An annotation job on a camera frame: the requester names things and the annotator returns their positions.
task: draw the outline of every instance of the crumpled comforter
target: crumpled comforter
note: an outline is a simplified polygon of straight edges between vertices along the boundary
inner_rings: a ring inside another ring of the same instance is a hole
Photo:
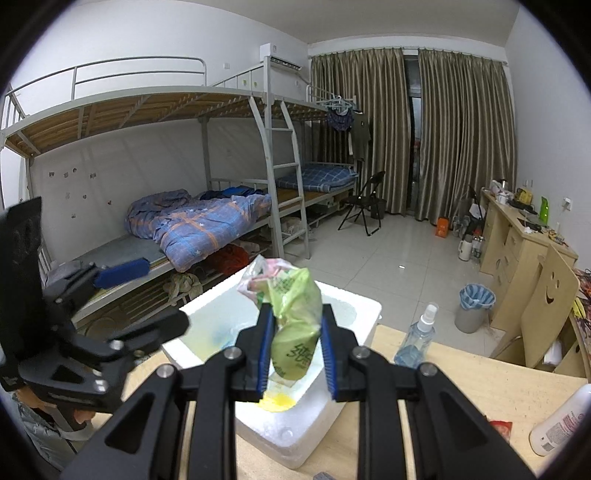
[[[132,203],[125,229],[158,242],[179,272],[247,233],[269,212],[271,196],[199,200],[186,190],[149,195]]]

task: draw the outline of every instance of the orange box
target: orange box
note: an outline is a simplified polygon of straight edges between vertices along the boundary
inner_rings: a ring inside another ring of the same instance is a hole
[[[439,218],[437,220],[437,226],[435,227],[435,235],[441,238],[447,237],[447,231],[449,230],[449,220],[447,218]]]

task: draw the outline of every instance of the white foam container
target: white foam container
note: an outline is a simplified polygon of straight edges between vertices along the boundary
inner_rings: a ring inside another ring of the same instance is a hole
[[[256,324],[257,307],[236,291],[243,270],[182,308],[190,319],[187,333],[163,345],[179,368],[201,365],[233,344],[239,329]],[[370,345],[382,306],[375,300],[317,282],[324,303],[330,303],[339,326],[353,330],[360,345]],[[310,369],[294,386],[297,404],[271,413],[254,403],[236,403],[236,432],[273,460],[288,468],[306,461],[336,420],[344,404],[331,400],[326,387],[320,342]]]

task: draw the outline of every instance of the screw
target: screw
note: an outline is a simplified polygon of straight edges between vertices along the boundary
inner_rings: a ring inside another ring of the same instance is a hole
[[[353,348],[353,356],[355,358],[359,358],[360,360],[369,357],[370,353],[371,350],[363,345]]]
[[[113,349],[113,350],[123,350],[123,342],[121,340],[113,340],[109,346]]]
[[[229,346],[223,351],[223,356],[225,356],[228,360],[234,360],[239,358],[242,355],[242,350],[240,350],[237,346]]]
[[[107,388],[109,388],[107,380],[95,380],[95,390],[98,393],[105,393]]]
[[[418,370],[425,377],[434,377],[437,374],[437,372],[439,372],[439,369],[429,362],[421,364],[421,366],[418,367]]]
[[[174,373],[175,368],[171,364],[160,365],[156,369],[156,375],[160,378],[168,378]]]

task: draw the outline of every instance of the person's hand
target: person's hand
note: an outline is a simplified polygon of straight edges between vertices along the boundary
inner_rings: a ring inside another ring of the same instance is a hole
[[[46,407],[55,407],[51,403],[44,402],[37,397],[33,390],[29,387],[22,387],[17,390],[18,399],[29,408],[39,408],[45,413],[49,413]],[[88,410],[74,410],[74,420],[78,423],[84,423],[86,420],[91,420],[96,415],[94,411]]]

